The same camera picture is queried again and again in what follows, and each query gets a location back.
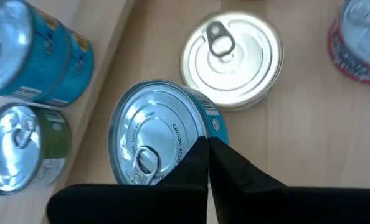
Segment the can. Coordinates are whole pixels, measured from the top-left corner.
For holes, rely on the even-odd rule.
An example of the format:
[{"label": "can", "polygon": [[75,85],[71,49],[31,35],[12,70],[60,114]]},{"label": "can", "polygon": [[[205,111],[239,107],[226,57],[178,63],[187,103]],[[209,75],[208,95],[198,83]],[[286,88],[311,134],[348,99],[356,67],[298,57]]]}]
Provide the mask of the can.
[{"label": "can", "polygon": [[52,184],[70,151],[70,129],[58,112],[11,103],[0,108],[0,195]]},{"label": "can", "polygon": [[90,43],[66,27],[70,43],[70,58],[63,79],[46,97],[37,101],[52,106],[65,106],[74,102],[87,88],[93,71],[93,54]]},{"label": "can", "polygon": [[133,86],[117,103],[108,132],[117,182],[157,184],[201,136],[228,144],[224,119],[202,93],[166,80]]},{"label": "can", "polygon": [[0,96],[37,101],[57,86],[69,40],[55,18],[21,0],[0,1]]},{"label": "can", "polygon": [[186,41],[181,74],[222,110],[242,110],[268,95],[283,57],[282,41],[268,21],[249,12],[219,12],[202,20]]},{"label": "can", "polygon": [[370,83],[370,0],[346,0],[328,34],[333,63],[349,78]]}]

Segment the wooden surface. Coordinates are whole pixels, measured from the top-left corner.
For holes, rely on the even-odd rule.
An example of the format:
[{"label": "wooden surface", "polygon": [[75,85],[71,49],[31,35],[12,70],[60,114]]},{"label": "wooden surface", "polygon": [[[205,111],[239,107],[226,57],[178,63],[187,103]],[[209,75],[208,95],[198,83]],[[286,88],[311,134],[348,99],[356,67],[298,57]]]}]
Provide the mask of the wooden surface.
[{"label": "wooden surface", "polygon": [[[179,58],[195,24],[210,12],[242,9],[277,27],[285,63],[266,100],[224,113],[230,145],[287,185],[370,187],[370,85],[345,77],[327,53],[328,29],[342,2],[138,1],[67,184],[115,183],[107,130],[120,96],[145,79],[183,84]],[[210,206],[209,223],[215,222]]]},{"label": "wooden surface", "polygon": [[[29,189],[15,195],[0,197],[0,224],[39,224],[43,219],[48,199],[65,185],[134,0],[29,2],[85,36],[92,45],[95,68],[92,81],[85,93],[74,104],[62,110],[70,123],[73,137],[72,151],[63,174],[48,188]],[[10,101],[14,100],[0,97],[0,106]]]}]

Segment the green can label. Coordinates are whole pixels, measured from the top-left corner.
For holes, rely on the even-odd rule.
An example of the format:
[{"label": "green can label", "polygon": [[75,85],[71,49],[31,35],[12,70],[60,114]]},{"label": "green can label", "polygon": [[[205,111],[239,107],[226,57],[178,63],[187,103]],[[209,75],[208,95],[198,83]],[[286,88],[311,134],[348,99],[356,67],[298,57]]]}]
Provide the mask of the green can label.
[{"label": "green can label", "polygon": [[70,149],[70,129],[54,110],[33,108],[41,127],[41,163],[31,185],[50,185],[62,172]]}]

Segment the metal can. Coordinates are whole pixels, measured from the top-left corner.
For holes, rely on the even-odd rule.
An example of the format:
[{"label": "metal can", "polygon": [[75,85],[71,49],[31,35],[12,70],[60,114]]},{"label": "metal can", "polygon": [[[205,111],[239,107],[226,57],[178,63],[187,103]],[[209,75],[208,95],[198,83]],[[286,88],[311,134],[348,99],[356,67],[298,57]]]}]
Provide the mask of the metal can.
[{"label": "metal can", "polygon": [[157,184],[200,136],[217,136],[228,144],[224,119],[202,93],[166,80],[133,86],[119,100],[108,132],[116,180]]},{"label": "metal can", "polygon": [[89,42],[66,28],[70,42],[70,58],[65,75],[58,86],[39,103],[65,106],[74,102],[87,88],[93,70],[93,54]]},{"label": "metal can", "polygon": [[370,83],[370,0],[346,0],[328,35],[329,54],[348,77]]},{"label": "metal can", "polygon": [[215,13],[187,40],[181,57],[186,85],[226,111],[263,100],[283,65],[283,47],[273,25],[249,12]]},{"label": "metal can", "polygon": [[57,19],[25,1],[0,1],[0,96],[45,97],[68,60],[69,40]]},{"label": "metal can", "polygon": [[58,112],[20,103],[0,108],[0,195],[53,183],[70,144],[69,126]]}]

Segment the shiny metal lid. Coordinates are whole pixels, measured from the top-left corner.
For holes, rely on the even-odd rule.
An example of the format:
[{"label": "shiny metal lid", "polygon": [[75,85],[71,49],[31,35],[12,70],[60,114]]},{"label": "shiny metal lid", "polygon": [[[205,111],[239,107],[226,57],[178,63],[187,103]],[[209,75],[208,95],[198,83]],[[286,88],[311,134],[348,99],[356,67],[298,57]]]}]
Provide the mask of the shiny metal lid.
[{"label": "shiny metal lid", "polygon": [[118,102],[108,150],[121,184],[154,185],[169,174],[206,126],[192,99],[164,80],[139,83]]},{"label": "shiny metal lid", "polygon": [[40,154],[40,126],[32,110],[17,103],[0,108],[0,194],[26,187]]},{"label": "shiny metal lid", "polygon": [[346,1],[340,29],[348,49],[370,64],[370,0]]},{"label": "shiny metal lid", "polygon": [[25,2],[0,0],[0,89],[21,69],[31,41],[32,24]]},{"label": "shiny metal lid", "polygon": [[275,29],[247,12],[214,14],[187,41],[181,57],[184,81],[222,109],[241,108],[265,94],[282,68]]}]

